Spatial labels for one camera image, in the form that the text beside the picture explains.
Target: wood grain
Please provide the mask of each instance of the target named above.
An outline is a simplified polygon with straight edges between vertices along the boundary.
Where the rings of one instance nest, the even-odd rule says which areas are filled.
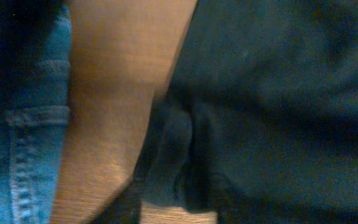
[[[81,223],[131,176],[155,90],[166,88],[195,0],[76,0],[68,127],[50,223]],[[215,214],[144,203],[142,223]]]

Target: stitching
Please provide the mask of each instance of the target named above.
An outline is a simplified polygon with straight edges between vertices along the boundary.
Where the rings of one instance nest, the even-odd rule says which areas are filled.
[[[43,125],[64,125],[68,123],[70,109],[67,106],[41,106],[6,112],[10,127],[34,127]]]
[[[56,25],[63,26],[67,31],[71,31],[71,22],[66,17],[59,16],[55,21]]]
[[[34,64],[23,63],[12,69],[12,73],[25,73],[25,80],[41,80],[45,78],[67,78],[70,73],[71,65],[66,60],[44,60]]]
[[[25,129],[11,128],[11,197],[13,222],[39,223],[36,192],[32,183],[37,151]]]

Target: denim fabric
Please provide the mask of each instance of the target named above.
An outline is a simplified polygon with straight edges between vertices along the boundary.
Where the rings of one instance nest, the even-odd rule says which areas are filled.
[[[69,18],[64,7],[45,42],[24,46],[10,71],[21,78],[0,115],[0,223],[48,223],[70,113]]]

